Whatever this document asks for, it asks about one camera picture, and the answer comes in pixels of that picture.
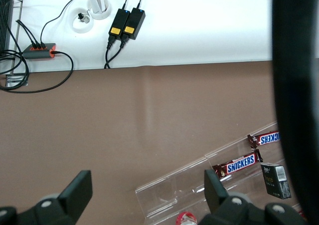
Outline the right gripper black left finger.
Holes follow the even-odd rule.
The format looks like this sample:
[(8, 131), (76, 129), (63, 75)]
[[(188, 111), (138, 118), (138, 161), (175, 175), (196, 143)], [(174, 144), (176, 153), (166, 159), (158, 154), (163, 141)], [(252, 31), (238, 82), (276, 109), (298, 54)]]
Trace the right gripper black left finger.
[(93, 195), (90, 170), (82, 170), (57, 195), (50, 195), (22, 213), (15, 207), (0, 208), (2, 225), (75, 225)]

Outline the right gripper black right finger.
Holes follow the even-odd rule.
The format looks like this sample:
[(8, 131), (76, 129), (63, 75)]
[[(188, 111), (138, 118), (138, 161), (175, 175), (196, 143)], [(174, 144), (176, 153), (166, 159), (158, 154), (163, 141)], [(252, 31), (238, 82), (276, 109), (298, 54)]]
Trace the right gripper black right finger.
[(204, 171), (204, 195), (210, 213), (200, 225), (307, 225), (292, 207), (269, 203), (262, 210), (244, 199), (243, 194), (229, 195), (213, 170)]

